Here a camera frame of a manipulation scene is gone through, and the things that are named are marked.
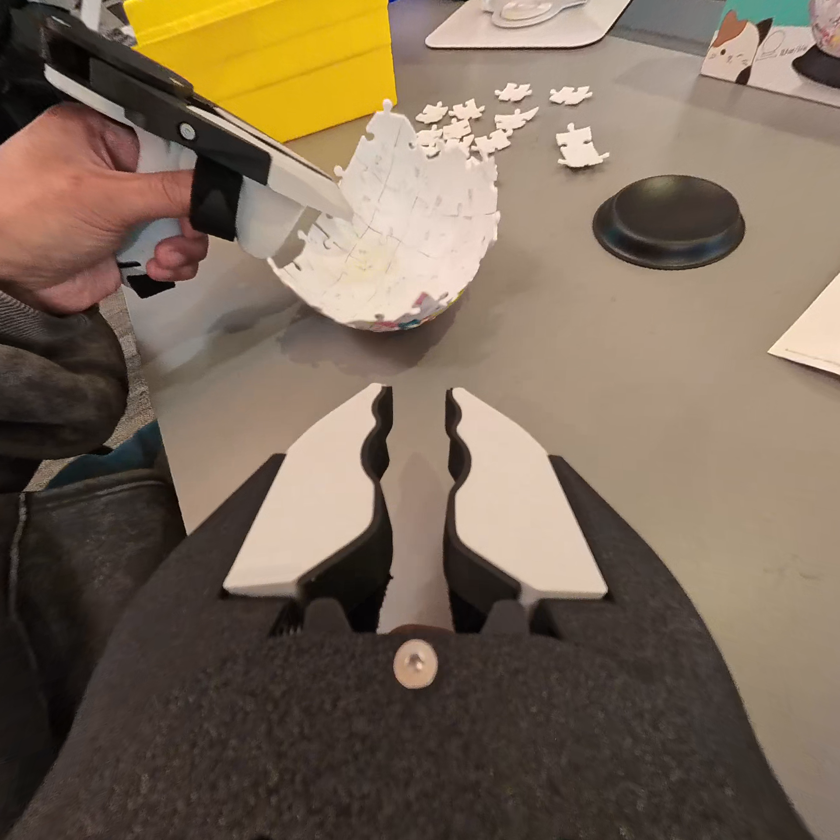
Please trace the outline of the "person's left hand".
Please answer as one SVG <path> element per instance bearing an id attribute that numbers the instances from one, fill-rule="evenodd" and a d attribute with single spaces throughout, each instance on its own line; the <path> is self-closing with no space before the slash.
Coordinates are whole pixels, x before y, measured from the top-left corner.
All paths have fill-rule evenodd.
<path id="1" fill-rule="evenodd" d="M 188 221 L 190 171 L 138 173 L 134 131 L 79 103 L 37 117 L 1 148 L 2 292 L 59 316 L 121 286 L 116 255 L 129 232 L 162 217 L 181 233 L 146 263 L 157 281 L 196 276 L 208 238 Z"/>

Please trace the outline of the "black round puzzle stand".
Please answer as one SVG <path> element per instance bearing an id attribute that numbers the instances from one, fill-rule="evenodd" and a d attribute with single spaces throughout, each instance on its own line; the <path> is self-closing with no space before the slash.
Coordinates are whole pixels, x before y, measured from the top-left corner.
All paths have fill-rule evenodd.
<path id="1" fill-rule="evenodd" d="M 607 198 L 592 219 L 606 252 L 651 270 L 690 270 L 725 259 L 746 235 L 739 203 L 694 175 L 656 175 Z"/>

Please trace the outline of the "printed puzzle box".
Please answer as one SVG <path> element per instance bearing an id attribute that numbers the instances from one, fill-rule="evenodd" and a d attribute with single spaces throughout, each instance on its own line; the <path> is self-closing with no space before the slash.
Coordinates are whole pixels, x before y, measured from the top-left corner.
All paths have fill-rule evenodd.
<path id="1" fill-rule="evenodd" d="M 700 74 L 838 109 L 839 2 L 726 2 Z"/>

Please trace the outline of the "partly built colourful puzzle ball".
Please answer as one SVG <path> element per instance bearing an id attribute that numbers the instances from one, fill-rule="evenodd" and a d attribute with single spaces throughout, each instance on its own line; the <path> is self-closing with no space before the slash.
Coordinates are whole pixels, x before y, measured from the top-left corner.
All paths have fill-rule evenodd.
<path id="1" fill-rule="evenodd" d="M 267 264 L 310 308 L 376 333 L 414 329 L 451 307 L 497 241 L 497 166 L 458 143 L 421 141 L 384 100 L 345 167 L 351 220 L 319 215 L 292 259 Z"/>

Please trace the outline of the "yellow plastic bin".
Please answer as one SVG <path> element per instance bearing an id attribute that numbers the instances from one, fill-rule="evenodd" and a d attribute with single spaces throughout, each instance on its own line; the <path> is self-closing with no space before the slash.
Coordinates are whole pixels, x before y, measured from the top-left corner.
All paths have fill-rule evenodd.
<path id="1" fill-rule="evenodd" d="M 386 1 L 132 1 L 136 50 L 286 142 L 396 104 Z"/>

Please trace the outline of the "person's left forearm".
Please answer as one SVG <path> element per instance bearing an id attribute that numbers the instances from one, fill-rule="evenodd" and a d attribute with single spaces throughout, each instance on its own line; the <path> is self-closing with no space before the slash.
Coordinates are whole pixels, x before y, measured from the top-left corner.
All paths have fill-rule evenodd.
<path id="1" fill-rule="evenodd" d="M 99 307 L 58 315 L 1 294 L 1 492 L 40 464 L 87 455 L 122 418 L 129 375 Z"/>

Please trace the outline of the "white flat pad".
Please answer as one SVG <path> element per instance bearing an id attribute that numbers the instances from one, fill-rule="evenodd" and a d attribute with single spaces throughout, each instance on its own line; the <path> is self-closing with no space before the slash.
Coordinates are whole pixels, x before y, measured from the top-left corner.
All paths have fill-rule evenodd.
<path id="1" fill-rule="evenodd" d="M 584 7 L 530 28 L 497 28 L 481 11 L 481 1 L 463 3 L 425 44 L 431 49 L 579 49 L 601 41 L 630 1 L 588 1 Z"/>

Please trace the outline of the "group of white puzzle pieces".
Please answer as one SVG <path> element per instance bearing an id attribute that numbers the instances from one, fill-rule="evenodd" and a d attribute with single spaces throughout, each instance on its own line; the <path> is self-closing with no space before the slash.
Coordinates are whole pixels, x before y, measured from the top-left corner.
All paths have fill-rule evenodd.
<path id="1" fill-rule="evenodd" d="M 418 125 L 416 141 L 428 158 L 444 150 L 461 151 L 466 157 L 478 156 L 482 161 L 511 146 L 511 137 L 535 119 L 539 107 L 523 110 L 521 105 L 532 95 L 529 83 L 509 82 L 494 91 L 499 104 L 511 104 L 509 112 L 497 112 L 492 127 L 483 134 L 474 132 L 474 124 L 482 120 L 487 110 L 471 98 L 453 106 L 441 101 L 428 103 L 415 117 Z M 583 170 L 601 165 L 610 158 L 608 152 L 596 149 L 590 126 L 568 123 L 554 135 L 559 150 L 558 164 L 568 169 Z"/>

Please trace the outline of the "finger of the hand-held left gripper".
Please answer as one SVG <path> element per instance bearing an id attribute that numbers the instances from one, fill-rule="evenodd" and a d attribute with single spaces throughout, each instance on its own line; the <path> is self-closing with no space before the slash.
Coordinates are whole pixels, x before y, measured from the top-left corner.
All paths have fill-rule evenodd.
<path id="1" fill-rule="evenodd" d="M 271 173 L 279 171 L 304 180 L 304 169 L 310 172 L 308 178 L 312 180 L 334 183 L 333 178 L 315 164 L 215 103 L 195 98 L 193 110 L 202 120 L 212 123 L 219 133 L 211 140 L 198 141 L 199 154 L 265 185 L 270 183 Z"/>
<path id="2" fill-rule="evenodd" d="M 283 246 L 307 209 L 351 220 L 353 209 L 338 184 L 307 162 L 270 163 L 267 184 L 242 179 L 236 240 L 256 258 L 271 258 Z"/>

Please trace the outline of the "printed sticker sheet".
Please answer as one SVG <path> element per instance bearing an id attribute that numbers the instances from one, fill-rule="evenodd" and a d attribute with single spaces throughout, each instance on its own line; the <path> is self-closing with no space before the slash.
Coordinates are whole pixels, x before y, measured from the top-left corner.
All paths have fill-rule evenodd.
<path id="1" fill-rule="evenodd" d="M 833 278 L 767 353 L 839 376 L 839 275 Z"/>

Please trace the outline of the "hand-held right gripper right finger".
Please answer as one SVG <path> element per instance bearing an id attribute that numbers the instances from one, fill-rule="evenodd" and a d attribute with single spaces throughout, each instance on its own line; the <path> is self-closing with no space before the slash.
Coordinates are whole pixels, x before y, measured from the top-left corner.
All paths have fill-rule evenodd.
<path id="1" fill-rule="evenodd" d="M 601 600 L 607 585 L 547 450 L 463 387 L 446 394 L 445 577 L 463 601 Z"/>

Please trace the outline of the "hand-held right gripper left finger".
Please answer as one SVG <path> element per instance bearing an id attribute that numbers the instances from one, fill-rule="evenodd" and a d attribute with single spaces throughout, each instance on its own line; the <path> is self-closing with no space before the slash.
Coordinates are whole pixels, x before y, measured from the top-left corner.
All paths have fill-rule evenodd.
<path id="1" fill-rule="evenodd" d="M 289 448 L 224 579 L 231 595 L 366 599 L 386 585 L 390 386 L 368 385 Z"/>

